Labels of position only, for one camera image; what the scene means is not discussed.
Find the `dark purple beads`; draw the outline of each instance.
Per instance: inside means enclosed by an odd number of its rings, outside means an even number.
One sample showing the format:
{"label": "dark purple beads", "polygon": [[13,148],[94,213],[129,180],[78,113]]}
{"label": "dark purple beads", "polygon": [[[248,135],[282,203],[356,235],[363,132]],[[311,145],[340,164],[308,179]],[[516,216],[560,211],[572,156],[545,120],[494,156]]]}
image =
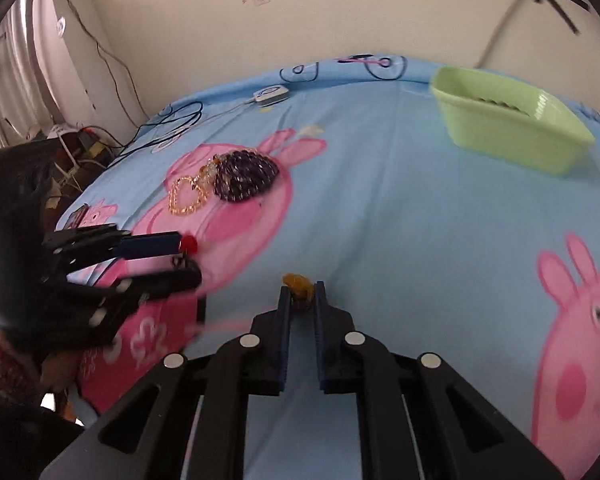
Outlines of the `dark purple beads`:
{"label": "dark purple beads", "polygon": [[269,157],[247,150],[231,152],[218,164],[214,193],[228,202],[242,202],[268,190],[279,173]]}

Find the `cartoon pig eye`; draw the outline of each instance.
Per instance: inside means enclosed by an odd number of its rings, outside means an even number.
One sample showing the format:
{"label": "cartoon pig eye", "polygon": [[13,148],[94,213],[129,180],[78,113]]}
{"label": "cartoon pig eye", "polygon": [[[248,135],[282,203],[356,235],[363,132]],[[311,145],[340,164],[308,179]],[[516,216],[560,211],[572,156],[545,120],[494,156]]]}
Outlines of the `cartoon pig eye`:
{"label": "cartoon pig eye", "polygon": [[600,327],[600,304],[595,304],[591,307],[591,319],[595,326]]}

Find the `small red ball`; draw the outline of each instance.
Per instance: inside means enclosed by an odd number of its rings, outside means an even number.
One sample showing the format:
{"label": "small red ball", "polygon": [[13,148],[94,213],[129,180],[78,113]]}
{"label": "small red ball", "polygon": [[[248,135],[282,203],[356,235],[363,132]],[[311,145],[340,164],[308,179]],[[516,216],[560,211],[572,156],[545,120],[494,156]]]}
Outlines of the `small red ball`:
{"label": "small red ball", "polygon": [[180,247],[178,250],[182,254],[187,254],[189,256],[196,254],[198,252],[198,241],[196,240],[196,237],[191,234],[184,235],[180,239]]}

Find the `white curtain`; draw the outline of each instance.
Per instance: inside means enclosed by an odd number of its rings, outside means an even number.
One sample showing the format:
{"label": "white curtain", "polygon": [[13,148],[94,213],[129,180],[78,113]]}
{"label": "white curtain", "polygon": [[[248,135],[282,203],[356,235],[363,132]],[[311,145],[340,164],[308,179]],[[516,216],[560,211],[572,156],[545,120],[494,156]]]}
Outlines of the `white curtain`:
{"label": "white curtain", "polygon": [[53,121],[30,66],[24,9],[25,0],[16,0],[0,24],[0,122],[27,140]]}

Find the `green container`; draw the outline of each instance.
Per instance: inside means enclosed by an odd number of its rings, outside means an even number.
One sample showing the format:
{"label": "green container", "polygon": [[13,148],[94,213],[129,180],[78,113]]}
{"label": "green container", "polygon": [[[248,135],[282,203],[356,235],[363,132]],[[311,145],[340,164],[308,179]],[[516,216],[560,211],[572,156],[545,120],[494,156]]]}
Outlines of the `green container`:
{"label": "green container", "polygon": [[468,68],[440,68],[430,83],[456,145],[565,174],[594,143],[559,99],[515,79]]}

